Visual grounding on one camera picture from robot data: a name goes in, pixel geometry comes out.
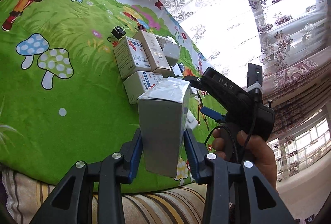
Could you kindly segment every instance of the human hand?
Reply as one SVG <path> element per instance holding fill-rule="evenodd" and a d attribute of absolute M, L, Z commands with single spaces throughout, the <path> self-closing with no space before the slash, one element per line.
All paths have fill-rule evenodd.
<path fill-rule="evenodd" d="M 226 155 L 223 152 L 225 142 L 221 138 L 221 133 L 225 132 L 224 129 L 216 129 L 212 132 L 214 141 L 211 146 L 216 150 L 215 154 L 225 159 Z M 237 141 L 241 146 L 244 146 L 247 134 L 244 131 L 240 131 L 237 134 Z M 255 166 L 260 170 L 264 177 L 269 181 L 271 186 L 276 190 L 277 182 L 277 165 L 275 160 L 274 152 L 267 143 L 258 135 L 252 135 L 248 141 L 246 149 L 250 150 L 255 156 Z"/>

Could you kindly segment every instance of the striped fabric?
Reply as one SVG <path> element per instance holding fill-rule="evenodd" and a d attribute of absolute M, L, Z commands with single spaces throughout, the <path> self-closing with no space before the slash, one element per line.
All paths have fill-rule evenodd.
<path fill-rule="evenodd" d="M 28 224 L 54 186 L 5 168 L 2 182 L 8 195 L 7 210 L 18 224 Z M 123 195 L 126 224 L 199 224 L 206 185 L 195 183 L 156 193 Z M 98 195 L 93 195 L 92 224 L 97 223 Z"/>

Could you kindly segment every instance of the red boot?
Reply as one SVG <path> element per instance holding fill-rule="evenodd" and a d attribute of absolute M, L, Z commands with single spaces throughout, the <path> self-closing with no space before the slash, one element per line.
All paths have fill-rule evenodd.
<path fill-rule="evenodd" d="M 5 22 L 2 24 L 2 30 L 4 31 L 9 31 L 12 26 L 13 26 L 13 23 L 14 21 L 16 20 L 16 16 L 13 16 L 13 15 L 10 15 L 7 20 L 5 20 Z"/>
<path fill-rule="evenodd" d="M 161 9 L 161 7 L 163 7 L 162 3 L 160 2 L 160 0 L 158 0 L 156 3 L 155 3 L 155 6 L 157 6 L 159 9 Z"/>

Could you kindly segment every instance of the white dot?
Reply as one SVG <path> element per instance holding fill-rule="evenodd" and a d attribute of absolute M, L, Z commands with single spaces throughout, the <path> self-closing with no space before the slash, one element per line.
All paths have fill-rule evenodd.
<path fill-rule="evenodd" d="M 40 60 L 41 60 L 41 61 L 46 61 L 47 58 L 48 58 L 48 56 L 47 56 L 46 53 L 44 53 L 44 54 L 42 54 L 42 55 L 40 56 Z"/>
<path fill-rule="evenodd" d="M 60 116 L 64 117 L 65 115 L 67 115 L 67 110 L 62 107 L 59 110 L 59 114 L 60 114 Z"/>
<path fill-rule="evenodd" d="M 53 69 L 54 66 L 55 66 L 55 62 L 54 62 L 54 61 L 49 61 L 49 62 L 48 62 L 48 68 L 49 68 L 49 69 Z"/>
<path fill-rule="evenodd" d="M 63 56 L 62 56 L 62 55 L 57 55 L 57 56 L 56 56 L 56 60 L 57 60 L 58 62 L 62 61 L 62 60 L 63 60 Z"/>
<path fill-rule="evenodd" d="M 40 63 L 38 63 L 38 66 L 39 66 L 40 68 L 46 68 L 46 63 L 44 63 L 44 62 L 40 62 Z"/>
<path fill-rule="evenodd" d="M 58 65 L 56 66 L 56 69 L 57 69 L 58 71 L 63 71 L 63 70 L 64 70 L 64 65 L 62 65 L 62 64 L 58 64 Z"/>
<path fill-rule="evenodd" d="M 37 49 L 37 53 L 43 53 L 44 50 L 45 50 L 44 48 L 38 48 L 38 49 Z"/>
<path fill-rule="evenodd" d="M 64 62 L 65 64 L 70 64 L 69 58 L 64 58 L 64 59 L 63 59 L 63 62 Z"/>
<path fill-rule="evenodd" d="M 34 53 L 34 48 L 29 48 L 28 49 L 28 54 L 32 54 L 32 53 Z"/>
<path fill-rule="evenodd" d="M 56 50 L 50 50 L 50 51 L 49 51 L 49 55 L 50 55 L 50 56 L 56 56 L 56 55 L 57 55 Z"/>
<path fill-rule="evenodd" d="M 59 74 L 59 77 L 62 78 L 62 79 L 66 79 L 66 78 L 67 78 L 67 75 L 64 74 L 64 73 L 60 73 L 60 74 Z"/>

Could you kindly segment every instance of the polka dot mushroom cap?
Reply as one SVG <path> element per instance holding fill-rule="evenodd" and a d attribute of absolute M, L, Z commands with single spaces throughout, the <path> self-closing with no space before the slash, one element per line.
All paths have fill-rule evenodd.
<path fill-rule="evenodd" d="M 25 56 L 22 62 L 22 69 L 31 67 L 34 60 L 34 55 L 41 54 L 49 48 L 48 41 L 38 33 L 32 34 L 26 40 L 23 40 L 16 46 L 16 51 L 19 55 Z"/>
<path fill-rule="evenodd" d="M 56 48 L 45 51 L 38 58 L 38 66 L 46 70 L 41 85 L 44 89 L 53 88 L 54 75 L 60 79 L 69 79 L 73 75 L 73 68 L 66 49 Z"/>

